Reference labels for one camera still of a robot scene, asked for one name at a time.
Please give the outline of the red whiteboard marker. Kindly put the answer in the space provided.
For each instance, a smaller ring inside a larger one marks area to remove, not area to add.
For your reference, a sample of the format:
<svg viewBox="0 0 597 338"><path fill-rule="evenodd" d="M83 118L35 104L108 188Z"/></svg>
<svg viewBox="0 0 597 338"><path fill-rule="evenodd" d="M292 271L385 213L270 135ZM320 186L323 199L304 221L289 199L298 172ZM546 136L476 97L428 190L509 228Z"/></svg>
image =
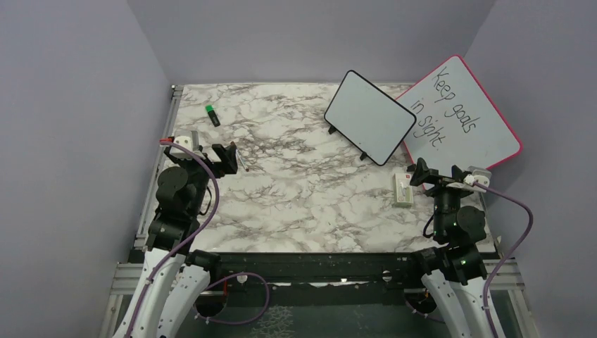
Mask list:
<svg viewBox="0 0 597 338"><path fill-rule="evenodd" d="M238 163L239 163L239 164L242 166L242 168L243 168L243 169L244 169L246 172L248 172L248 171L249 171L249 168L247 167L247 165L246 165L246 163L245 163L245 161L244 161L244 158L243 158L243 156L241 155L241 153L240 153L240 150L238 150L238 149L236 150L236 156L237 156Z"/></svg>

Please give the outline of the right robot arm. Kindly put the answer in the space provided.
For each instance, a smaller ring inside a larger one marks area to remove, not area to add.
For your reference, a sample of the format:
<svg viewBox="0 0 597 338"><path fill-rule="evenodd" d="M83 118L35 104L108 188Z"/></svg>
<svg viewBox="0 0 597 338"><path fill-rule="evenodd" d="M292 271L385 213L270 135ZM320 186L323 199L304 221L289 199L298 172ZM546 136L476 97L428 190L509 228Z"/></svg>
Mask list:
<svg viewBox="0 0 597 338"><path fill-rule="evenodd" d="M493 301L484 291L487 270L477 243L486 239L486 216L461 200L485 192L491 173L483 168L462 170L453 165L444 176L423 158L408 167L410 185L428 184L425 196L433 199L430 237L438 244L411 254L408 281L425 286L452 337L503 337Z"/></svg>

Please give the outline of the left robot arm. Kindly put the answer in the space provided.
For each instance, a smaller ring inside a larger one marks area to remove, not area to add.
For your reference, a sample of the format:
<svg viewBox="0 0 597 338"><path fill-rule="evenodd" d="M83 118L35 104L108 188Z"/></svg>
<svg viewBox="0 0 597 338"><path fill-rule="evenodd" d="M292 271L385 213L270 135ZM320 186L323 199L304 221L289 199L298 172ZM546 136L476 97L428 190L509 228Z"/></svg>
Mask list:
<svg viewBox="0 0 597 338"><path fill-rule="evenodd" d="M199 295L221 280L219 255L191 245L215 216L217 180L238 171L237 147L214 144L212 161L190 139L168 137L161 146L173 165L158 176L141 276L114 337L174 337Z"/></svg>

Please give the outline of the black framed small whiteboard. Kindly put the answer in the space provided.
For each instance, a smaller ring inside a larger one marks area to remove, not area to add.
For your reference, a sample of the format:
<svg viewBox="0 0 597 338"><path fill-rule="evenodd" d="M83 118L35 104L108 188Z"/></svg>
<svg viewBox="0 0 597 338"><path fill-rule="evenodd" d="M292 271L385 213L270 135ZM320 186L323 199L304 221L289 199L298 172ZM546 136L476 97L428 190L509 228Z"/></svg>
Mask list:
<svg viewBox="0 0 597 338"><path fill-rule="evenodd" d="M417 122L416 115L354 70L344 75L324 112L329 133L338 132L375 165L393 156Z"/></svg>

